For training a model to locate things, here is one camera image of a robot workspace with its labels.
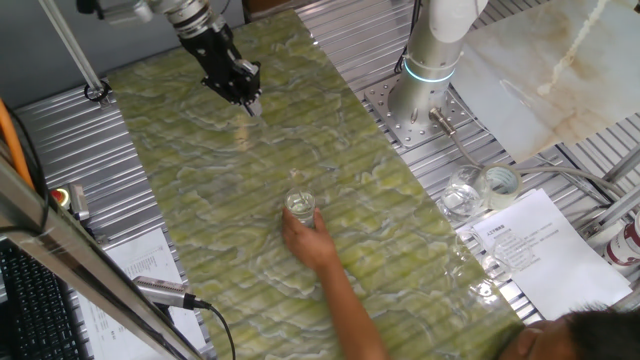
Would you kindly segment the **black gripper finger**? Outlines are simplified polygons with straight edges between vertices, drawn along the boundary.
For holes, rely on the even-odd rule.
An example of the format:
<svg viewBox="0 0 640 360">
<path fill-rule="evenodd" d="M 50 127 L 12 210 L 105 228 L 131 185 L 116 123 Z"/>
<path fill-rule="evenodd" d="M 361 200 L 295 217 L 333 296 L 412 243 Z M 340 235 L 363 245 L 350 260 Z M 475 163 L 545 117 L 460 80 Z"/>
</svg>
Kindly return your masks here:
<svg viewBox="0 0 640 360">
<path fill-rule="evenodd" d="M 236 59 L 235 67 L 238 72 L 236 85 L 240 91 L 240 103 L 251 117 L 262 114 L 259 97 L 262 94 L 260 86 L 260 62 L 250 62 L 246 59 Z"/>
<path fill-rule="evenodd" d="M 232 105 L 240 106 L 245 112 L 250 113 L 250 108 L 246 104 L 245 94 L 241 85 L 234 81 L 230 83 L 215 83 L 210 77 L 205 76 L 201 84 L 216 92 Z"/>
</svg>

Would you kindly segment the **person hand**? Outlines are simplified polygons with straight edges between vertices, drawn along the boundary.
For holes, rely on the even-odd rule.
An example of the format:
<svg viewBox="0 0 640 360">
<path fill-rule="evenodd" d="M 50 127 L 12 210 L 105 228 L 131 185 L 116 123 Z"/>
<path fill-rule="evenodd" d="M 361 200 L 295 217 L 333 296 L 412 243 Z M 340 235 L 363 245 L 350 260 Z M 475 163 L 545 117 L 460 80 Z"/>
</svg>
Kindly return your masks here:
<svg viewBox="0 0 640 360">
<path fill-rule="evenodd" d="M 335 243 L 318 208 L 314 209 L 314 227 L 302 224 L 287 208 L 282 212 L 282 237 L 289 251 L 306 267 L 320 274 L 341 262 Z"/>
</svg>

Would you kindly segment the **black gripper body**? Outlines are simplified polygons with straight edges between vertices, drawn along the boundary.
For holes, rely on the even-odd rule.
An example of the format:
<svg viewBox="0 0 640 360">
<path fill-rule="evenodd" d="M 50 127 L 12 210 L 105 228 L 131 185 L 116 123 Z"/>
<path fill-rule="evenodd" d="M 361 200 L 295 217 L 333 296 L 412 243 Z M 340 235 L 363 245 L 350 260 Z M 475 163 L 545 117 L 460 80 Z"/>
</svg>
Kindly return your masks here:
<svg viewBox="0 0 640 360">
<path fill-rule="evenodd" d="M 233 33 L 228 25 L 219 31 L 209 28 L 195 37 L 181 38 L 180 42 L 196 58 L 205 76 L 215 83 L 234 81 L 235 59 L 240 54 L 233 44 Z"/>
</svg>

